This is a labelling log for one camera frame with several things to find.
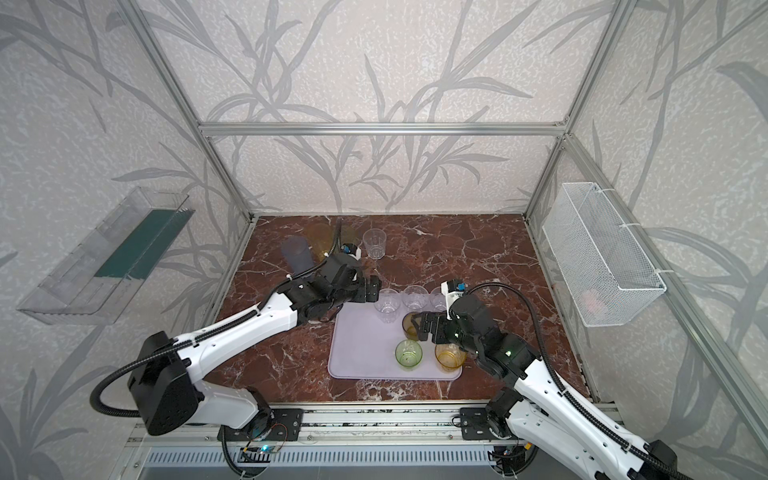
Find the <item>olive green textured cup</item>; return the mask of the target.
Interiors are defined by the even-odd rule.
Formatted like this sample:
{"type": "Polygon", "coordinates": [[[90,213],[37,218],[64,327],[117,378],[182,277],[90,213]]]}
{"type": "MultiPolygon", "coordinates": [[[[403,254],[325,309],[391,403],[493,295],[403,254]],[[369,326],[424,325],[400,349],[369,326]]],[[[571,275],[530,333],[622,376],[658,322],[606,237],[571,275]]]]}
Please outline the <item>olive green textured cup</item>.
{"type": "Polygon", "coordinates": [[[408,340],[417,341],[416,339],[416,332],[418,329],[415,329],[411,323],[411,313],[409,312],[406,314],[402,320],[401,326],[404,331],[405,337],[408,340]]]}

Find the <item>clear faceted cup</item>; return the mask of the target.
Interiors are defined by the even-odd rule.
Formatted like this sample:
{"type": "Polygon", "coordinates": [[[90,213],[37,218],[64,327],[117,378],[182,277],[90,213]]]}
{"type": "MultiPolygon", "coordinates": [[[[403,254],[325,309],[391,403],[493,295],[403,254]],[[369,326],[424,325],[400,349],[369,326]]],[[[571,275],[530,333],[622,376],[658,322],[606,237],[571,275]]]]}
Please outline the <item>clear faceted cup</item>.
{"type": "Polygon", "coordinates": [[[446,310],[446,299],[440,286],[435,287],[429,294],[431,309],[437,312],[446,310]]]}

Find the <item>green cup back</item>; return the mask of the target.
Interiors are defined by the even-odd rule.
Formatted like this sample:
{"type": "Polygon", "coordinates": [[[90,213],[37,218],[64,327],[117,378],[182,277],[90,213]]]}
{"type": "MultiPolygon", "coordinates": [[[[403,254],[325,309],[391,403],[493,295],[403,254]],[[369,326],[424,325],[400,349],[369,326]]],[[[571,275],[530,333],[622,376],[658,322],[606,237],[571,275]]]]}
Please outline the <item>green cup back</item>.
{"type": "Polygon", "coordinates": [[[417,367],[423,358],[423,350],[416,340],[405,339],[395,347],[395,360],[403,368],[417,367]]]}

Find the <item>amber faceted cup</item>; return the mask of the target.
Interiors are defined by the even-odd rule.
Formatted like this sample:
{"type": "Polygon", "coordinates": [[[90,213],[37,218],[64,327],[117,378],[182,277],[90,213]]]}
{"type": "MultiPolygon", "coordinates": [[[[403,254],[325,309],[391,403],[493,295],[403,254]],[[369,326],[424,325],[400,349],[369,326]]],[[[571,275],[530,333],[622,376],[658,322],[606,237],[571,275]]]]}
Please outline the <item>amber faceted cup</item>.
{"type": "Polygon", "coordinates": [[[440,368],[446,372],[462,368],[467,358],[467,353],[455,344],[436,345],[434,354],[440,368]]]}

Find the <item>clear cup back row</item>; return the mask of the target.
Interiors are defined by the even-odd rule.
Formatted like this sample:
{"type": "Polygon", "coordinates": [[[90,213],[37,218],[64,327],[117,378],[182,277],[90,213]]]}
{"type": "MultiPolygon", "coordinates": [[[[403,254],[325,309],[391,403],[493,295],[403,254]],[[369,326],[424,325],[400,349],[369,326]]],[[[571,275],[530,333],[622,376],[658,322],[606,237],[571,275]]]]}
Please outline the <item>clear cup back row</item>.
{"type": "Polygon", "coordinates": [[[371,259],[380,260],[386,255],[387,234],[382,229],[371,228],[363,234],[363,244],[371,259]]]}

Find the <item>lilac plastic tray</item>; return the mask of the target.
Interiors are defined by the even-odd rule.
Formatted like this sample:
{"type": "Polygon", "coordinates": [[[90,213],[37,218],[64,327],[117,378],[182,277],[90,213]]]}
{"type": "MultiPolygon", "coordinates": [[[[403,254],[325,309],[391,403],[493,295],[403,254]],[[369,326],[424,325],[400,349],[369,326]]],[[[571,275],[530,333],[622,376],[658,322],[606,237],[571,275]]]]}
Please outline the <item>lilac plastic tray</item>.
{"type": "Polygon", "coordinates": [[[423,350],[421,363],[412,369],[401,367],[395,360],[395,347],[407,339],[401,323],[409,311],[401,296],[401,307],[393,323],[377,318],[374,303],[346,304],[335,320],[328,361],[328,371],[336,379],[367,380],[456,380],[462,368],[446,372],[435,358],[436,344],[418,341],[423,350]]]}

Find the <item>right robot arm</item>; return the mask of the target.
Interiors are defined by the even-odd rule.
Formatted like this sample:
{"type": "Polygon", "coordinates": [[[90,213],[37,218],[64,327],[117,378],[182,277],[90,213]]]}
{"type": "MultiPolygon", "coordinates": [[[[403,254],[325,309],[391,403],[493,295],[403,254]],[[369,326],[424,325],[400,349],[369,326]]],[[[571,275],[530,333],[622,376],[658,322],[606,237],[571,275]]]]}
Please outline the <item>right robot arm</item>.
{"type": "Polygon", "coordinates": [[[490,432],[547,453],[582,479],[681,479],[676,453],[647,442],[569,386],[522,337],[501,331],[473,294],[452,292],[444,312],[408,315],[419,339],[454,345],[503,381],[485,407],[490,432]]]}

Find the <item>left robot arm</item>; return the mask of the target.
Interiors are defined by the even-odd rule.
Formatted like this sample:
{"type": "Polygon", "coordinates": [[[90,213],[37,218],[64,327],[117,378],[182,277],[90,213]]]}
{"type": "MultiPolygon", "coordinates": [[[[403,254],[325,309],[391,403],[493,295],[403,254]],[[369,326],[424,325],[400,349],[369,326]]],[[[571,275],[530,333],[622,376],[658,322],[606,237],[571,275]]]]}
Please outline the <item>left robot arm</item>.
{"type": "Polygon", "coordinates": [[[274,424],[272,409],[255,390],[209,383],[221,364],[276,334],[325,317],[345,303],[374,303],[380,279],[363,273],[360,260],[341,251],[289,276],[260,303],[214,325],[169,337],[148,337],[138,358],[107,375],[89,403],[103,415],[139,418],[152,436],[183,425],[213,424],[251,437],[274,424]]]}

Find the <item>yellow plastic cup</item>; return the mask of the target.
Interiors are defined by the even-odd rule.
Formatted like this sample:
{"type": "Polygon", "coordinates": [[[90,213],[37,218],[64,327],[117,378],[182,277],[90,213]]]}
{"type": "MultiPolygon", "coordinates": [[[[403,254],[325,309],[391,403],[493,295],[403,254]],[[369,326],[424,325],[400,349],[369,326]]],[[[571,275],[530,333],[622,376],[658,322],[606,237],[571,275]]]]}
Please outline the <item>yellow plastic cup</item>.
{"type": "Polygon", "coordinates": [[[328,223],[314,223],[304,230],[313,257],[317,262],[325,258],[325,254],[332,249],[334,229],[328,223]]]}

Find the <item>grey-blue plastic cup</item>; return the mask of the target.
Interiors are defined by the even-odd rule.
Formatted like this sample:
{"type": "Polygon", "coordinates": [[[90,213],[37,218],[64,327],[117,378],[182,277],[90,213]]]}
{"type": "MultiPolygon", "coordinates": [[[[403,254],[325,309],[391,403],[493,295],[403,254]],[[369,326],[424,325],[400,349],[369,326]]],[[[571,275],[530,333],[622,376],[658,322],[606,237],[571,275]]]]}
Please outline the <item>grey-blue plastic cup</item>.
{"type": "Polygon", "coordinates": [[[280,246],[292,274],[300,274],[315,265],[308,240],[303,236],[289,236],[280,246]]]}

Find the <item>pink object in basket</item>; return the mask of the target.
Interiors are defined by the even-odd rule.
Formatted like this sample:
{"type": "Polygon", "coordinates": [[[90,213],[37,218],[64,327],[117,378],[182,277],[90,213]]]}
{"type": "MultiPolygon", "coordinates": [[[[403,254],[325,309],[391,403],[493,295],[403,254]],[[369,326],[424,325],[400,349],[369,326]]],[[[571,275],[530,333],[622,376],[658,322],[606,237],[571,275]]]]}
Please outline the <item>pink object in basket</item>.
{"type": "Polygon", "coordinates": [[[595,318],[603,317],[607,312],[607,305],[601,298],[601,294],[595,290],[585,290],[581,293],[581,301],[587,313],[595,318]]]}

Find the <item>small circuit board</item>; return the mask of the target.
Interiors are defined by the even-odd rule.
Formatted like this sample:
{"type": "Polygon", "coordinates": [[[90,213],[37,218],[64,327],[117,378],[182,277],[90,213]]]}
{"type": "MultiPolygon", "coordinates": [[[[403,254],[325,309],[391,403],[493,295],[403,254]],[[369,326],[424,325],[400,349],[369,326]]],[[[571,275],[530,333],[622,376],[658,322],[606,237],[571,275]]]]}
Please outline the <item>small circuit board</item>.
{"type": "Polygon", "coordinates": [[[240,460],[245,463],[269,463],[276,459],[282,449],[279,444],[264,444],[241,449],[240,460]]]}

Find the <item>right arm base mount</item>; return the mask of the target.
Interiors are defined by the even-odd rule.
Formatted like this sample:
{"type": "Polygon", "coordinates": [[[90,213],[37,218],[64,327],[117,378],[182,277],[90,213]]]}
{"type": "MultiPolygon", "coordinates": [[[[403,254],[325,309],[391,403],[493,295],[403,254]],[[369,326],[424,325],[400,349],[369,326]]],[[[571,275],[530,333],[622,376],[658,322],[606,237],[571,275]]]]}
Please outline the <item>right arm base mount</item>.
{"type": "Polygon", "coordinates": [[[463,407],[459,409],[458,428],[465,441],[502,440],[491,428],[488,413],[482,407],[463,407]]]}

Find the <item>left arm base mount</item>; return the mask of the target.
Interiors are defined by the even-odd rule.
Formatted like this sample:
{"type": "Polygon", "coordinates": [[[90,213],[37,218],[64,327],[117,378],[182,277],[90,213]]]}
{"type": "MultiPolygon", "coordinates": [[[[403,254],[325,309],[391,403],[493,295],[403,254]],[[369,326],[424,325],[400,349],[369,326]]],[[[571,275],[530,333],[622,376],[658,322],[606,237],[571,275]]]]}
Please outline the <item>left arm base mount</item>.
{"type": "Polygon", "coordinates": [[[242,432],[248,440],[294,442],[298,440],[303,416],[304,410],[300,408],[260,411],[242,432]]]}

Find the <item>clear plastic wall shelf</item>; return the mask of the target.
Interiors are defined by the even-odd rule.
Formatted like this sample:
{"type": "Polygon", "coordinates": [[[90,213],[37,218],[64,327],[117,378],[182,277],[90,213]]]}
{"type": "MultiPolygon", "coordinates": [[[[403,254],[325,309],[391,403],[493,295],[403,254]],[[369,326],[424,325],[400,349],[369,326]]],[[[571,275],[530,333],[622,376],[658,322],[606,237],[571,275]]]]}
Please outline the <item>clear plastic wall shelf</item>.
{"type": "Polygon", "coordinates": [[[194,213],[186,193],[134,188],[17,310],[46,325],[115,323],[194,213]]]}

